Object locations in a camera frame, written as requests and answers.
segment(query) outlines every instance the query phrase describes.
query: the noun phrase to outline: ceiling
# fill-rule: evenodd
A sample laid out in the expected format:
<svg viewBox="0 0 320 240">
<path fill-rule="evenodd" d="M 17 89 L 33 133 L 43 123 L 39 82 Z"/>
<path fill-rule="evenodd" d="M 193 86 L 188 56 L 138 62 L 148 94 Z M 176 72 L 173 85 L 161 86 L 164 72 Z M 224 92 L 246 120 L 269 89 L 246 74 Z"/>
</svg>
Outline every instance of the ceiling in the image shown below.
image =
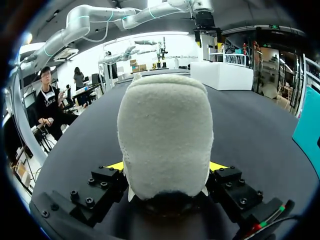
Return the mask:
<svg viewBox="0 0 320 240">
<path fill-rule="evenodd" d="M 250 25 L 281 25 L 296 28 L 293 19 L 276 4 L 275 0 L 211 0 L 214 7 L 214 21 L 223 31 Z M 137 8 L 147 7 L 147 0 L 52 0 L 34 19 L 29 27 L 33 35 L 32 43 L 45 42 L 50 36 L 66 27 L 68 12 L 76 6 L 87 4 L 106 8 Z M 175 13 L 141 24 L 133 29 L 125 30 L 121 22 L 111 22 L 108 35 L 104 42 L 139 33 L 158 31 L 193 32 L 195 24 L 187 18 L 190 13 Z M 92 23 L 87 38 L 99 40 L 105 35 L 105 23 Z M 74 47 L 83 52 L 100 43 L 79 39 Z"/>
</svg>

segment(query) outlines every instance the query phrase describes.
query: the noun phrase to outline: person sitting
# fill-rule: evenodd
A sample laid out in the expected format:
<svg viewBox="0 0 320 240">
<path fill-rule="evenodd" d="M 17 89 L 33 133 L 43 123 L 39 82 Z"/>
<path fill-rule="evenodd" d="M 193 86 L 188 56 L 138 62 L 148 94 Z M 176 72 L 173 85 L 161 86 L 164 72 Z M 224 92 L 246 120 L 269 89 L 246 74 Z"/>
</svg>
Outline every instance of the person sitting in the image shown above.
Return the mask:
<svg viewBox="0 0 320 240">
<path fill-rule="evenodd" d="M 61 125 L 71 125 L 78 115 L 63 113 L 60 105 L 63 100 L 63 92 L 59 92 L 51 86 L 51 71 L 45 66 L 40 72 L 41 91 L 35 99 L 35 109 L 38 122 L 47 126 L 48 132 L 58 141 L 62 136 Z"/>
</svg>

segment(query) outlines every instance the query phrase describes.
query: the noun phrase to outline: black table surface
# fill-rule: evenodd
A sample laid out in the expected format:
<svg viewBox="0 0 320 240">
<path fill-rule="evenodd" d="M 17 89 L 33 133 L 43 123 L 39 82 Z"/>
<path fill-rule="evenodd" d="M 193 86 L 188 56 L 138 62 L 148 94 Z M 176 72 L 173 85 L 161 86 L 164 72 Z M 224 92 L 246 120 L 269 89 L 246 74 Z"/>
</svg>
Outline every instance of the black table surface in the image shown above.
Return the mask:
<svg viewBox="0 0 320 240">
<path fill-rule="evenodd" d="M 32 198 L 52 190 L 69 197 L 97 166 L 122 161 L 117 138 L 117 116 L 130 82 L 117 84 L 67 129 L 48 155 Z M 274 197 L 295 201 L 292 214 L 303 214 L 319 185 L 317 174 L 292 140 L 297 119 L 270 99 L 251 91 L 217 91 L 206 87 L 213 116 L 211 161 L 236 166 L 246 182 Z M 130 239 L 232 239 L 238 226 L 219 204 L 208 206 L 207 217 L 194 215 L 179 223 L 146 220 L 132 213 L 127 195 L 115 203 L 95 228 Z M 281 239 L 295 224 L 283 222 L 274 232 Z"/>
</svg>

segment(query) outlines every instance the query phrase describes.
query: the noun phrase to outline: computer monitor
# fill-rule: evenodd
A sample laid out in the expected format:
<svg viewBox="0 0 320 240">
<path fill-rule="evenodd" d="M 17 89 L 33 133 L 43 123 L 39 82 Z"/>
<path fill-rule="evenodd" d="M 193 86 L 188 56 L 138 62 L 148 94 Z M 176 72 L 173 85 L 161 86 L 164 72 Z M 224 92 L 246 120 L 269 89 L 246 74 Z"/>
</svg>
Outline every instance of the computer monitor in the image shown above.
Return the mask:
<svg viewBox="0 0 320 240">
<path fill-rule="evenodd" d="M 99 75 L 98 73 L 92 74 L 92 85 L 99 84 Z"/>
<path fill-rule="evenodd" d="M 35 102 L 35 92 L 30 93 L 29 95 L 27 95 L 24 98 L 24 102 L 25 102 L 25 107 L 28 108 L 30 107 L 34 102 Z"/>
</svg>

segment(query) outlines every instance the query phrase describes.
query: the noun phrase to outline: shelf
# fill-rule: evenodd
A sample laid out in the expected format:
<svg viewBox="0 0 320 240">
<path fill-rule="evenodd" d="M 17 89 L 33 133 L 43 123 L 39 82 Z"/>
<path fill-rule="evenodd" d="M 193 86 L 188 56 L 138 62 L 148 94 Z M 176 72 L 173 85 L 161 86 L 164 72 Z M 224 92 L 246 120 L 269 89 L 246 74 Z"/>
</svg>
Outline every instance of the shelf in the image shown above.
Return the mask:
<svg viewBox="0 0 320 240">
<path fill-rule="evenodd" d="M 316 66 L 318 69 L 320 69 L 320 65 L 317 64 L 316 62 L 310 60 L 309 58 L 306 57 L 306 58 L 305 58 L 305 61 L 308 62 L 308 63 L 310 63 L 310 64 L 312 64 L 312 65 L 314 65 L 314 66 Z"/>
<path fill-rule="evenodd" d="M 318 85 L 320 85 L 320 79 L 318 78 L 318 77 L 316 77 L 315 75 L 313 75 L 312 73 L 310 73 L 310 72 L 306 72 L 306 74 L 309 76 L 309 77 L 311 77 L 311 78 L 313 78 L 314 80 L 315 80 L 315 83 L 317 83 Z"/>
</svg>

